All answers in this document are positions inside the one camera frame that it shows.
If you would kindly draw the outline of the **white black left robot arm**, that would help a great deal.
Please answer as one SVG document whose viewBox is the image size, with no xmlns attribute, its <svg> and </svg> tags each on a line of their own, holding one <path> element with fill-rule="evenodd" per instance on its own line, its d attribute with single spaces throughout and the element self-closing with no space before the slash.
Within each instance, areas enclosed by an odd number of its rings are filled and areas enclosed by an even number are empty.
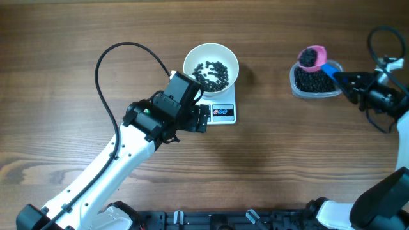
<svg viewBox="0 0 409 230">
<path fill-rule="evenodd" d="M 198 105 L 202 85 L 173 71 L 165 91 L 132 103 L 111 142 L 64 191 L 42 208 L 26 205 L 17 229 L 88 229 L 125 178 L 161 144 L 178 141 L 176 132 L 205 132 L 208 109 Z"/>
</svg>

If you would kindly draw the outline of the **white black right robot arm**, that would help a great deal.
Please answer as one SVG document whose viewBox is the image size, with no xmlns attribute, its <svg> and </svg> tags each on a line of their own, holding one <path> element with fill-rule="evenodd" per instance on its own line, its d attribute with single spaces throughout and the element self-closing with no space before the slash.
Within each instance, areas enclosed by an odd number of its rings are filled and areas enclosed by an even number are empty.
<svg viewBox="0 0 409 230">
<path fill-rule="evenodd" d="M 334 72 L 334 79 L 347 99 L 369 109 L 385 113 L 397 123 L 399 150 L 396 170 L 364 192 L 353 204 L 324 201 L 316 218 L 328 229 L 408 229 L 408 93 L 383 85 L 376 79 L 380 72 Z"/>
</svg>

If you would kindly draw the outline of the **pink scoop blue handle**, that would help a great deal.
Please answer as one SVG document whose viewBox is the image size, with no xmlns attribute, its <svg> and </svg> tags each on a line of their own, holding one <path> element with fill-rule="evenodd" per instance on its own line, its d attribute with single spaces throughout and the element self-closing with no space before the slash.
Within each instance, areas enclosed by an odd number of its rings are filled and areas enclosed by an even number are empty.
<svg viewBox="0 0 409 230">
<path fill-rule="evenodd" d="M 307 50 L 314 50 L 316 53 L 316 59 L 314 62 L 313 66 L 304 66 L 301 64 L 300 59 L 303 55 L 303 53 Z M 336 81 L 334 74 L 336 72 L 338 72 L 339 70 L 335 67 L 333 67 L 332 65 L 330 65 L 328 63 L 327 60 L 327 51 L 325 49 L 324 46 L 320 46 L 320 45 L 312 45 L 307 47 L 306 49 L 304 49 L 303 51 L 301 51 L 298 56 L 297 56 L 297 61 L 298 61 L 298 65 L 299 67 L 301 67 L 301 69 L 303 69 L 306 72 L 317 72 L 322 70 L 323 72 L 325 72 L 333 81 Z"/>
</svg>

